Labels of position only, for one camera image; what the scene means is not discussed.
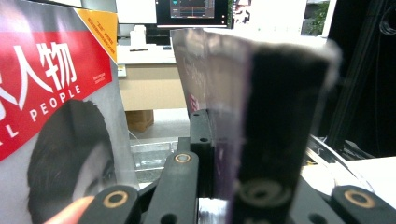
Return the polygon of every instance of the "white surface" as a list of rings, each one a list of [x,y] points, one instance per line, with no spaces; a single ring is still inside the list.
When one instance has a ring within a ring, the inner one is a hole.
[[[361,174],[377,196],[396,208],[396,157],[349,161],[347,165]],[[334,180],[339,186],[362,186],[357,178],[339,164],[331,164],[328,169],[319,165],[305,166],[302,176],[312,188],[328,195],[332,192]]]
[[[155,0],[116,0],[119,23],[157,23]]]
[[[146,46],[146,27],[144,25],[136,25],[129,33],[131,38],[132,49],[145,49]]]
[[[148,50],[130,51],[131,46],[117,46],[117,63],[141,64],[141,63],[176,63],[175,54],[171,49],[163,49],[163,46],[147,44]]]

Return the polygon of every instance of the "book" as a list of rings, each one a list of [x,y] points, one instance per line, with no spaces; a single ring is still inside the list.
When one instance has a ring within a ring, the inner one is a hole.
[[[0,2],[0,217],[42,223],[114,184],[138,189],[117,78],[117,15]]]
[[[206,110],[213,146],[207,223],[284,223],[307,139],[316,133],[340,51],[314,37],[172,31],[188,112]]]

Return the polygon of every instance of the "white wall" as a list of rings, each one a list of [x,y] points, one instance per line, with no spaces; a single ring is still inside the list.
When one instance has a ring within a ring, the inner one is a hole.
[[[324,22],[323,33],[322,36],[327,37],[330,32],[330,28],[332,25],[332,16],[334,15],[335,5],[337,4],[337,0],[331,0],[329,4],[329,9],[327,11],[326,21]]]
[[[80,0],[50,0],[50,1],[62,3],[73,7],[82,7]]]
[[[157,23],[155,0],[116,0],[120,23]]]
[[[81,0],[81,3],[88,9],[117,12],[115,0]]]
[[[306,0],[252,0],[251,25],[265,33],[299,35]]]

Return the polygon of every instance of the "monitor screen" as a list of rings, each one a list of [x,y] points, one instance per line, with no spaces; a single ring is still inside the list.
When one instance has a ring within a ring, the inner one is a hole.
[[[215,18],[215,0],[170,0],[171,18]]]
[[[157,26],[227,27],[227,0],[156,0]]]

